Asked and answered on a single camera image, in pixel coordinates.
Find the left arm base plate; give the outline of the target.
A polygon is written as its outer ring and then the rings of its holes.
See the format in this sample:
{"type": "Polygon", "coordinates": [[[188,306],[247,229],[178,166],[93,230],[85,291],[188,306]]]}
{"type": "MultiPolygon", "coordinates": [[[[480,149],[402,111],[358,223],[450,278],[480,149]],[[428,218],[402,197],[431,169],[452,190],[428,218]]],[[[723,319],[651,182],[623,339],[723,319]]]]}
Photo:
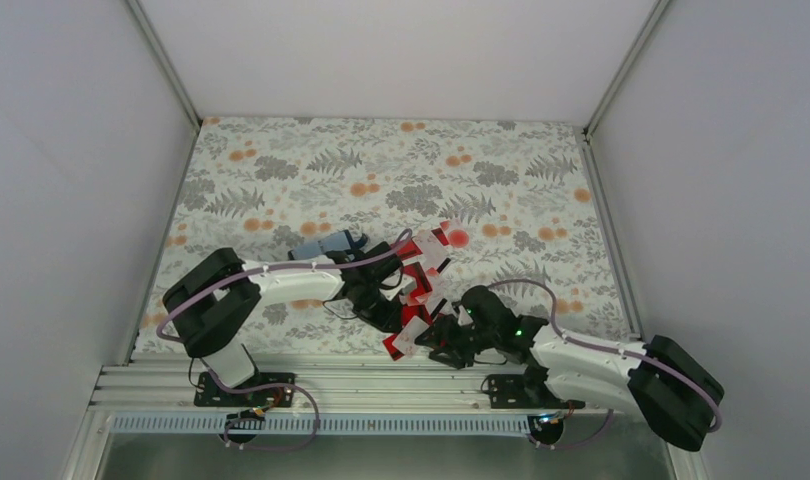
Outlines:
{"type": "Polygon", "coordinates": [[[236,386],[242,393],[231,393],[220,388],[209,373],[203,372],[196,382],[193,404],[196,407],[287,408],[292,405],[296,375],[288,372],[258,373],[236,386]]]}

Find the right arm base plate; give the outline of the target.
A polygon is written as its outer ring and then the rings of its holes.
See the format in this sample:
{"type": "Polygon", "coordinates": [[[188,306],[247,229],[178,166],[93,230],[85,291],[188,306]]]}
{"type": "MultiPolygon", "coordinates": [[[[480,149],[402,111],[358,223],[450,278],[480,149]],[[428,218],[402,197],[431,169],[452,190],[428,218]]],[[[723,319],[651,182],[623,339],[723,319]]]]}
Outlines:
{"type": "Polygon", "coordinates": [[[586,403],[581,400],[561,400],[554,396],[545,384],[531,386],[522,374],[491,374],[485,377],[480,386],[488,396],[492,409],[582,409],[586,403]]]}

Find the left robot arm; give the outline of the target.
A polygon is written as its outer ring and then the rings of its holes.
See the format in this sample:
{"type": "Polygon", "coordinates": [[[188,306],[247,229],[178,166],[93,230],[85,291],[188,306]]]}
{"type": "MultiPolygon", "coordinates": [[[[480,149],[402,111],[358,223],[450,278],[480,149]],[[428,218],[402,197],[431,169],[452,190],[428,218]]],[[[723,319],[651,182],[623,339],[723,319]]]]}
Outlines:
{"type": "Polygon", "coordinates": [[[402,326],[404,265],[386,242],[368,252],[335,250],[276,263],[242,260],[232,248],[206,257],[163,295],[167,311],[157,334],[183,345],[219,379],[220,392],[236,405],[259,391],[257,368],[239,332],[258,307],[299,300],[347,301],[353,315],[384,333],[402,326]]]}

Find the white floral card front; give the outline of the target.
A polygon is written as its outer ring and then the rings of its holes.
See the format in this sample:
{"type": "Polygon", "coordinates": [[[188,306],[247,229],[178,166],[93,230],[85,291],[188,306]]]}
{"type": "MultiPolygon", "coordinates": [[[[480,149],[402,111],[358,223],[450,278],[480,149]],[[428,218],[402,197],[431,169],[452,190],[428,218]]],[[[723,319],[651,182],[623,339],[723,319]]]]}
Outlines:
{"type": "Polygon", "coordinates": [[[412,356],[418,349],[417,339],[430,325],[421,317],[413,316],[392,341],[392,346],[403,356],[412,356]]]}

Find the blue card holder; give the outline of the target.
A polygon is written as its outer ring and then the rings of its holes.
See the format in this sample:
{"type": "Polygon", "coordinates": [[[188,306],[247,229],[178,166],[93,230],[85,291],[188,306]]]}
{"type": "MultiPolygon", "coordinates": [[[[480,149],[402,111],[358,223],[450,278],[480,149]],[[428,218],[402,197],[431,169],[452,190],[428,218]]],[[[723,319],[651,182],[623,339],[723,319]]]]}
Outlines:
{"type": "Polygon", "coordinates": [[[353,234],[350,230],[340,230],[318,240],[311,240],[288,252],[290,260],[307,260],[331,251],[362,250],[369,236],[353,234]]]}

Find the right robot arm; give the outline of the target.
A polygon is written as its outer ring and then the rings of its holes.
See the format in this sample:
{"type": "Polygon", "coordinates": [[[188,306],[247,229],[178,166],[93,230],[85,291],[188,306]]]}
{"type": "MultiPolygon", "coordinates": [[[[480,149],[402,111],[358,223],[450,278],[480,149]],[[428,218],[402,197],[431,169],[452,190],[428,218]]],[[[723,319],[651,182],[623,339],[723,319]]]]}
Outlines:
{"type": "Polygon", "coordinates": [[[491,405],[499,409],[545,409],[549,422],[560,410],[593,406],[644,420],[660,439],[697,452],[720,429],[722,385],[673,339],[610,341],[573,333],[553,317],[514,313],[491,291],[469,289],[450,314],[416,338],[430,359],[455,369],[476,365],[494,350],[522,373],[487,379],[491,405]]]}

